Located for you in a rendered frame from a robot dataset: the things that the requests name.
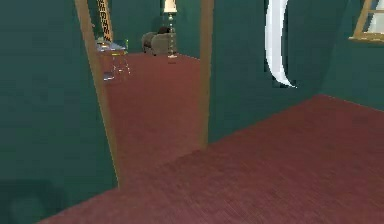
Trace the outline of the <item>floor lamp with cream shade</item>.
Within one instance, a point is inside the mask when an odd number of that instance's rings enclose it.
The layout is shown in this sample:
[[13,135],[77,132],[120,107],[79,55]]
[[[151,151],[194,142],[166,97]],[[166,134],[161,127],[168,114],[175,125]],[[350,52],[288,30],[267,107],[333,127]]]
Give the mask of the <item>floor lamp with cream shade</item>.
[[175,27],[174,27],[174,23],[175,23],[174,15],[177,13],[176,0],[164,0],[163,13],[167,15],[168,26],[170,28],[168,57],[173,59],[177,57],[177,55],[175,54],[176,38],[175,38]]

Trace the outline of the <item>glass side table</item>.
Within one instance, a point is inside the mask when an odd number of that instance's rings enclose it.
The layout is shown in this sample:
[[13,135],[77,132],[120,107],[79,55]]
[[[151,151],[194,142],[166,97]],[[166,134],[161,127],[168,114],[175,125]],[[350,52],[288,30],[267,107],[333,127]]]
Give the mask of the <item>glass side table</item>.
[[112,81],[120,75],[130,73],[125,47],[104,39],[98,39],[96,41],[96,49],[101,56],[104,66],[104,81]]

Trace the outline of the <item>white curved floor lamp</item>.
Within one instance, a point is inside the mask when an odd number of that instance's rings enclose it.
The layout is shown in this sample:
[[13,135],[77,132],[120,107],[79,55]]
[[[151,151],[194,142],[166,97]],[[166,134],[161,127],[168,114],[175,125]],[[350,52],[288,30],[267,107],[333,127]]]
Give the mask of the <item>white curved floor lamp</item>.
[[294,88],[286,77],[282,60],[284,17],[288,0],[268,0],[265,24],[265,54],[271,75],[280,84]]

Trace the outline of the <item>wooden framed window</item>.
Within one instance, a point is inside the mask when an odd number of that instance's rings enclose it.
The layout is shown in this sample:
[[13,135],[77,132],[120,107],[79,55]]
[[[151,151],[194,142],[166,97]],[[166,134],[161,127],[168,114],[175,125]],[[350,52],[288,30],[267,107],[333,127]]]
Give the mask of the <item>wooden framed window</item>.
[[349,40],[384,43],[384,0],[364,0]]

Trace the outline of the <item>wooden door frame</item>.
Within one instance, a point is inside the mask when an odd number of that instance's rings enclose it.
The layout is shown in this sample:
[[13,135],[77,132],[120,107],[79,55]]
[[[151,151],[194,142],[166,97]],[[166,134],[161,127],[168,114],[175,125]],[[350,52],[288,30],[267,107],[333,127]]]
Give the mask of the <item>wooden door frame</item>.
[[[99,109],[108,140],[109,153],[113,164],[115,180],[121,185],[121,165],[118,161],[118,142],[115,127],[108,108],[108,97],[104,86],[103,72],[99,64],[96,42],[91,27],[91,18],[87,0],[73,0],[75,3],[80,29],[86,48],[89,66],[97,95]],[[200,84],[198,95],[199,128],[198,145],[206,148],[209,137],[210,77],[212,56],[213,13],[215,0],[200,0]]]

